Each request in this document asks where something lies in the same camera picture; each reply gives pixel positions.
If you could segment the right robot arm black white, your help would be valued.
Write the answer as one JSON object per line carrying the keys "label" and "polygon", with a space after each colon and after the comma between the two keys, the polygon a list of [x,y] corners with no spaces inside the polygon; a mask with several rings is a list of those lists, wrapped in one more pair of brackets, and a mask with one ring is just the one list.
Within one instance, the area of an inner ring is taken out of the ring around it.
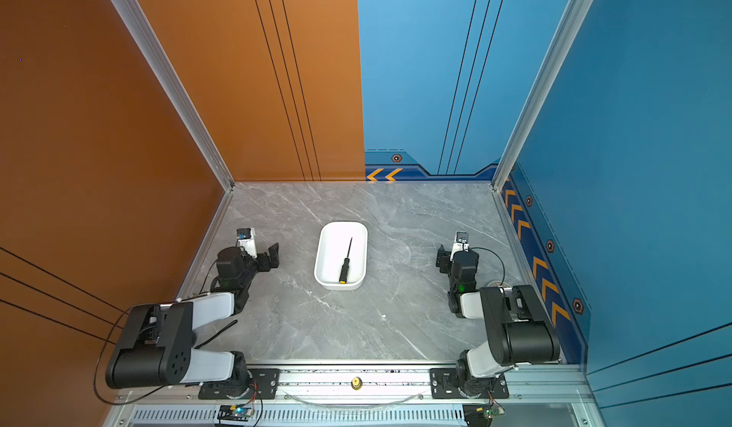
{"label": "right robot arm black white", "polygon": [[437,249],[436,267],[448,276],[450,312],[457,318],[483,321],[486,341],[461,353],[451,381],[461,396],[508,396],[504,374],[520,364],[560,359],[560,340],[534,287],[503,283],[478,287],[480,255],[457,241],[451,250]]}

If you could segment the black yellow screwdriver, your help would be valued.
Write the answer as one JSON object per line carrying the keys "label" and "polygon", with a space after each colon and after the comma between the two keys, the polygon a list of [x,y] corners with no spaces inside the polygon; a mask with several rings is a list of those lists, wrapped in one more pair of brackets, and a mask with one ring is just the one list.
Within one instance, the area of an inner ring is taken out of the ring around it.
{"label": "black yellow screwdriver", "polygon": [[353,245],[353,239],[350,238],[346,257],[343,259],[343,263],[342,263],[340,273],[339,273],[339,284],[347,283],[348,274],[349,274],[349,270],[350,270],[350,253],[351,253],[352,245]]}

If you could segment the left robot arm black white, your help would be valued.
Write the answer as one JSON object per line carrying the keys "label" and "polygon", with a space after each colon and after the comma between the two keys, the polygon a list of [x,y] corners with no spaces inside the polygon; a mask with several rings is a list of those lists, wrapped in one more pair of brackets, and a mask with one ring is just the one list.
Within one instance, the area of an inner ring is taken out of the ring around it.
{"label": "left robot arm black white", "polygon": [[111,389],[201,386],[200,398],[246,398],[255,380],[239,351],[209,351],[196,342],[196,331],[240,314],[259,273],[279,266],[279,245],[250,255],[240,246],[221,250],[218,275],[210,291],[169,304],[131,308],[105,371]]}

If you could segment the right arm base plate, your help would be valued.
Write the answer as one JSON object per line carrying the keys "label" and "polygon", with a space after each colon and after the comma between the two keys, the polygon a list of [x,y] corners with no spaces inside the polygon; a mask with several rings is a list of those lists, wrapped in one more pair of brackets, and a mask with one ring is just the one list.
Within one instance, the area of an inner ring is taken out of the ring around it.
{"label": "right arm base plate", "polygon": [[476,379],[468,374],[459,374],[456,368],[431,368],[429,377],[432,398],[435,400],[459,398],[507,400],[510,397],[505,375]]}

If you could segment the right aluminium corner post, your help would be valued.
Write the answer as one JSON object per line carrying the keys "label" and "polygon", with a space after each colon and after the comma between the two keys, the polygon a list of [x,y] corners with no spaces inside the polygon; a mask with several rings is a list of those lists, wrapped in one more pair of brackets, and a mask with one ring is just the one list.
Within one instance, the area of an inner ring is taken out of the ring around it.
{"label": "right aluminium corner post", "polygon": [[593,2],[568,1],[492,179],[496,193],[502,190],[515,166]]}

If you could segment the right circuit board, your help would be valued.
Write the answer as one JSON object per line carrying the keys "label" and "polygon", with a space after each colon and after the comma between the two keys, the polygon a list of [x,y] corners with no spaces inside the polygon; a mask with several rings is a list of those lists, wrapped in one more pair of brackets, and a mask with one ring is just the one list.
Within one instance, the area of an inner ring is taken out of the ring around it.
{"label": "right circuit board", "polygon": [[505,414],[499,404],[463,404],[463,418],[468,427],[491,427],[494,421]]}

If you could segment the left green circuit board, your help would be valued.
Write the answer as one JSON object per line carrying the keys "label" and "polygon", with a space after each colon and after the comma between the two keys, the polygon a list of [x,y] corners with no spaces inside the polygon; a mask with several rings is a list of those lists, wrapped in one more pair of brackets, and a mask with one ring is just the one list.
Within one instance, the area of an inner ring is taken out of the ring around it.
{"label": "left green circuit board", "polygon": [[244,404],[224,404],[217,411],[216,426],[254,426],[257,410]]}

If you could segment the white plastic bin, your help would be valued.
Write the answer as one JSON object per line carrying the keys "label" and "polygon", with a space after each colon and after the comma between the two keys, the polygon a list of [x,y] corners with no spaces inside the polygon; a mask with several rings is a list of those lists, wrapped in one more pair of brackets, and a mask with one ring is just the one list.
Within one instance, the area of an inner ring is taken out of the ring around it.
{"label": "white plastic bin", "polygon": [[[339,273],[353,239],[350,270],[346,284],[339,284]],[[354,291],[366,278],[368,231],[359,222],[339,221],[325,225],[318,240],[314,276],[318,284],[331,291]]]}

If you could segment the left aluminium corner post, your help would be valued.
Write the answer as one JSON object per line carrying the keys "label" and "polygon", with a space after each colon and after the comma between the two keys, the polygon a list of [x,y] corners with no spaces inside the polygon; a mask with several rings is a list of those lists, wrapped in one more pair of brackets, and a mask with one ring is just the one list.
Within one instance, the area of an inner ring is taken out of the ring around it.
{"label": "left aluminium corner post", "polygon": [[110,0],[224,191],[234,177],[137,0]]}

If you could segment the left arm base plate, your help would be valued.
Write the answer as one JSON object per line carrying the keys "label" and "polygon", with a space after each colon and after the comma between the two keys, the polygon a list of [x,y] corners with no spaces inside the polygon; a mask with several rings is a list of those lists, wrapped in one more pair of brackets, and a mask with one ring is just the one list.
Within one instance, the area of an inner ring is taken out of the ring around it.
{"label": "left arm base plate", "polygon": [[243,377],[232,377],[225,381],[205,382],[198,392],[200,400],[223,400],[244,402],[274,400],[278,392],[280,369],[249,368]]}

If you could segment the aluminium front rail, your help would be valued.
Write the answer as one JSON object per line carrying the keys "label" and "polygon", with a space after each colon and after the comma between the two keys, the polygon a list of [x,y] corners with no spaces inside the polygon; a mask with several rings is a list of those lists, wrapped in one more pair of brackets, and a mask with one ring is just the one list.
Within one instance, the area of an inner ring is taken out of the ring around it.
{"label": "aluminium front rail", "polygon": [[241,400],[196,386],[123,391],[108,426],[602,426],[575,365],[520,364],[467,398],[454,368],[423,361],[265,362]]}

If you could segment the aluminium corner post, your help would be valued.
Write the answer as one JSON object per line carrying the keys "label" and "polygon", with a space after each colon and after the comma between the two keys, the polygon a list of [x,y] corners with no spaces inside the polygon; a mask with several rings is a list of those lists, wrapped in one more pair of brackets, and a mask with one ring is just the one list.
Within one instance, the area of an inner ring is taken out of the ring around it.
{"label": "aluminium corner post", "polygon": [[502,190],[515,166],[593,2],[568,1],[492,179],[496,193]]}
{"label": "aluminium corner post", "polygon": [[110,0],[224,191],[234,177],[137,0]]}

